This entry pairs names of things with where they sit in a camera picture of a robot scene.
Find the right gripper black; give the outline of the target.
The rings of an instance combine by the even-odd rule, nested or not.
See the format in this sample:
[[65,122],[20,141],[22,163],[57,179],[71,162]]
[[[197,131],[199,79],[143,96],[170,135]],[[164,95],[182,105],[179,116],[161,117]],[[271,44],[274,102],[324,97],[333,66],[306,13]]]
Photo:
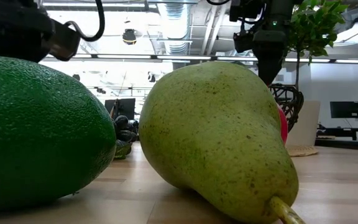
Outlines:
[[291,0],[232,0],[229,20],[241,22],[233,34],[237,52],[252,50],[258,75],[269,86],[287,55],[287,42],[294,2]]

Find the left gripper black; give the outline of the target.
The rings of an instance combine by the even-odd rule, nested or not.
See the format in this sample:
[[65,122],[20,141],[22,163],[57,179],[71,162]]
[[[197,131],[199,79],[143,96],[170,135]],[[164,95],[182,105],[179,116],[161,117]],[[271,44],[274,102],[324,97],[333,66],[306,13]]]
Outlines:
[[54,25],[36,1],[0,1],[0,56],[39,62]]

